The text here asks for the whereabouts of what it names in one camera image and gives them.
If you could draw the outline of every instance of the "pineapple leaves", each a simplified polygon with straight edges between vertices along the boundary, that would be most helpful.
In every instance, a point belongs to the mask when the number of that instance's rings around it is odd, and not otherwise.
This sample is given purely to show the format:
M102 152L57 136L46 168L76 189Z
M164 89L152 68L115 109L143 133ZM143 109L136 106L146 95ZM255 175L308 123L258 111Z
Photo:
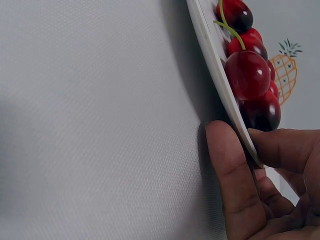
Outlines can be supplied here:
M283 55L290 56L292 58L296 58L298 53L302 53L302 50L299 50L298 48L301 48L301 45L298 43L292 43L289 41L288 38L283 41L284 43L279 42L279 45L281 49L279 52Z
M280 47L282 48L282 50L285 51L286 50L285 47L280 42L279 42L279 44L280 44Z

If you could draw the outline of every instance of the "printed fruit design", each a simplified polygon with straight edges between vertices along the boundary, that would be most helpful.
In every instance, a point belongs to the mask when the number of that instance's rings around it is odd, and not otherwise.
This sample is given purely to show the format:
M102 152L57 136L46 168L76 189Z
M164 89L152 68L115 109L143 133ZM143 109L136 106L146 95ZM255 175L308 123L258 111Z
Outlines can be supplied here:
M298 43L292 43L288 39L280 43L281 50L277 56L270 59L274 66L275 83L279 89L279 103L283 105L290 97L297 83L297 64L294 58L298 53L302 53L301 46Z
M277 129L281 108L274 79L278 72L272 61L268 61L260 33L252 28L251 11L240 0L219 0L216 13L222 22L214 23L228 29L233 37L227 45L224 71L246 127L261 131ZM250 20L244 20L248 13Z

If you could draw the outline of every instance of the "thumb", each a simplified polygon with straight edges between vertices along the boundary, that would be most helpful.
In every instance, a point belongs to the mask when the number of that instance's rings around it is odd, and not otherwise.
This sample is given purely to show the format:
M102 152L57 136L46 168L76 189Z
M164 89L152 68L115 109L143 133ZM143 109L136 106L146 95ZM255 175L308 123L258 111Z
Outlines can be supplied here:
M309 198L320 214L320 130L249 129L249 134L264 164L303 175Z

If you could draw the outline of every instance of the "pineapple illustration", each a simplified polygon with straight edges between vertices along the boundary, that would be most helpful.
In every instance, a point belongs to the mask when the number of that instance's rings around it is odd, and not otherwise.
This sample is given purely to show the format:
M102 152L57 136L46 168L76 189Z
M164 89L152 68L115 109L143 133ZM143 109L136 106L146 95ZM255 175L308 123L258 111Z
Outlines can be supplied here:
M298 43L292 43L288 39L280 43L281 49L277 56L270 59L275 71L275 83L279 89L279 103L283 105L297 83L298 68L296 60L298 53L302 53Z

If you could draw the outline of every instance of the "cherry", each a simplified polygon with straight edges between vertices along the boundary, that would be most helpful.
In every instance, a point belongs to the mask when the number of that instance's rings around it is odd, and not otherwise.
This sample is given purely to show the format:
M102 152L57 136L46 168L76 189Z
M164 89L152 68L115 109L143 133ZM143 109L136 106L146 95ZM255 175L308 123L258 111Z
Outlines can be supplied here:
M271 81L274 81L276 78L274 65L270 62L270 60L268 60L266 63L268 64L268 67L269 67Z
M255 35L263 43L262 37L261 37L261 35L260 35L260 33L258 32L257 29L252 27L247 31L247 33Z
M267 62L253 51L234 52L227 59L224 70L232 92L239 100L252 100L268 91L270 72Z
M237 33L242 34L248 31L253 23L254 17L248 6L240 0L224 0L223 13L228 25L233 28ZM220 6L216 6L216 14L221 21Z
M268 91L273 93L273 95L279 100L279 89L274 81L270 82Z
M276 130L280 124L280 104L270 91L255 100L245 101L240 108L247 128L268 132Z
M259 38L257 38L255 35L253 35L251 33L247 33L247 32L241 34L240 37L245 45L246 50L255 52L255 53L259 54L261 57L263 57L264 60L266 60L266 61L268 60L267 50ZM234 37L231 40L231 42L228 44L227 50L228 50L229 56L235 52L239 52L242 50L241 44L236 37Z

